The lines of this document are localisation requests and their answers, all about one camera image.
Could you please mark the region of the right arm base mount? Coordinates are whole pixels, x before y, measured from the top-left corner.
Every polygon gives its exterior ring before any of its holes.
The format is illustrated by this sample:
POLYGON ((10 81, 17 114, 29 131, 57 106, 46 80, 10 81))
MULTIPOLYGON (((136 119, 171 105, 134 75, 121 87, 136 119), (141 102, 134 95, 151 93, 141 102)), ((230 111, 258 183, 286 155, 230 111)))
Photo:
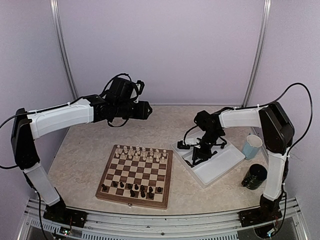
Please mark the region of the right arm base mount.
POLYGON ((276 210, 272 213, 265 213, 260 208, 253 208, 248 210, 242 210, 238 213, 241 226, 249 227, 253 225, 258 225, 266 222, 276 220, 276 218, 281 218, 282 212, 276 210))

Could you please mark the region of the black chess piece eleventh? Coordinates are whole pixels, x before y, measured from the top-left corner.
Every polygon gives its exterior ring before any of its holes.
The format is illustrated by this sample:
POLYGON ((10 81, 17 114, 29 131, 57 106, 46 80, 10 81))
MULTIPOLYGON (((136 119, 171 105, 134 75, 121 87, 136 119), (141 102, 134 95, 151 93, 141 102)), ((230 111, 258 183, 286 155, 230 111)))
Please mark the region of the black chess piece eleventh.
POLYGON ((147 198, 152 200, 152 199, 154 198, 154 194, 149 191, 149 192, 147 193, 147 198))

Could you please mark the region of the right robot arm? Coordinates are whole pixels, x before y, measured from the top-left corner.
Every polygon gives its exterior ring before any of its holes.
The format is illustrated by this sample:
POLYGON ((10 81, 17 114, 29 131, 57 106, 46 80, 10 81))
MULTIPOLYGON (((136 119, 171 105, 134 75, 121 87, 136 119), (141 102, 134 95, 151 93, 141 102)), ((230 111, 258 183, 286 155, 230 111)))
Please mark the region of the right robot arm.
POLYGON ((284 182, 289 171, 289 151, 293 145, 295 129, 279 102, 245 108, 224 107, 214 113, 202 110, 194 118, 196 127, 204 131, 193 146, 194 166, 209 160, 212 147, 225 136, 224 130, 233 127, 261 128, 268 154, 266 185, 260 197, 256 218, 266 222, 279 211, 284 193, 284 182))

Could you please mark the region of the black chess rook corner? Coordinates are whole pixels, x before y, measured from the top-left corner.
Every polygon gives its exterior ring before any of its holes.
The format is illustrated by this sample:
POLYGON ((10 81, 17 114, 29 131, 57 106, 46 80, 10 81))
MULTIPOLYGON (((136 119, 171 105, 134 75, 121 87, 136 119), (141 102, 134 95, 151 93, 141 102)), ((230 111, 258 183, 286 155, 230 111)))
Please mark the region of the black chess rook corner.
POLYGON ((108 187, 106 185, 102 184, 101 187, 102 187, 102 191, 103 192, 107 192, 108 191, 108 187))

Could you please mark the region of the white plastic tray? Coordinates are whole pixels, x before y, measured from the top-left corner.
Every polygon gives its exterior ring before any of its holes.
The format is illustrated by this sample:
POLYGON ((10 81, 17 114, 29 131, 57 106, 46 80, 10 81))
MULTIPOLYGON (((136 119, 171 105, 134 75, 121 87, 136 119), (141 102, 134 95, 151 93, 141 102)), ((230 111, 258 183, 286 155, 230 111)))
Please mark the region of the white plastic tray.
POLYGON ((211 149, 214 155, 209 160, 197 165, 193 164, 192 147, 189 149, 179 149, 177 142, 171 144, 171 148, 177 159, 204 189, 234 169, 245 159, 245 155, 228 139, 219 138, 217 144, 211 149))

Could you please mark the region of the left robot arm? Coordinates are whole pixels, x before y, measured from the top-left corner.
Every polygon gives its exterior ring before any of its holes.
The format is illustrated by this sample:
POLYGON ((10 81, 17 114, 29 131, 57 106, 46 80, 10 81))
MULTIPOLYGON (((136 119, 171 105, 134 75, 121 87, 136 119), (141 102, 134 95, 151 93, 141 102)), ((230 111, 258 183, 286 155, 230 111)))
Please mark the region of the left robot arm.
POLYGON ((120 73, 100 94, 48 108, 16 111, 11 133, 15 164, 57 221, 66 222, 70 211, 48 176, 51 164, 42 164, 41 158, 56 156, 72 126, 106 121, 112 128, 117 118, 125 123, 130 119, 146 120, 153 110, 148 101, 139 99, 144 88, 142 80, 134 82, 128 74, 120 73))

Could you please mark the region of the wooden chess board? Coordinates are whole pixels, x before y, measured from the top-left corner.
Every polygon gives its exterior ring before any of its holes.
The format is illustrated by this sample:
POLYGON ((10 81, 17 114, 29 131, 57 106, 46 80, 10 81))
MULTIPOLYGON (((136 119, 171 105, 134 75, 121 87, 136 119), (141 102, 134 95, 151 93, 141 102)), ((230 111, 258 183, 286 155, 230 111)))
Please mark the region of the wooden chess board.
POLYGON ((172 150, 115 144, 95 196, 100 200, 165 210, 169 202, 172 165, 172 150), (117 187, 113 187, 113 182, 117 182, 117 187), (102 191, 102 184, 107 186, 107 192, 102 191), (132 184, 135 197, 131 197, 128 184, 132 184), (138 190, 134 189, 135 184, 139 186, 138 190), (141 197, 141 185, 145 187, 145 197, 141 197), (150 186, 153 199, 148 199, 150 186), (157 192, 158 187, 162 188, 161 192, 157 192))

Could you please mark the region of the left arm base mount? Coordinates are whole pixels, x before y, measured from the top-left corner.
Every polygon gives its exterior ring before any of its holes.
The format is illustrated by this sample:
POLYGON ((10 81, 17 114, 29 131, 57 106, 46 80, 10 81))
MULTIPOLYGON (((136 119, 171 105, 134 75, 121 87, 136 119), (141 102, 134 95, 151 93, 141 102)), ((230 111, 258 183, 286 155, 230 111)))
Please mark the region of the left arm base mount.
POLYGON ((43 217, 56 223, 68 225, 71 227, 84 228, 87 219, 87 213, 81 210, 66 208, 63 213, 46 210, 43 217))

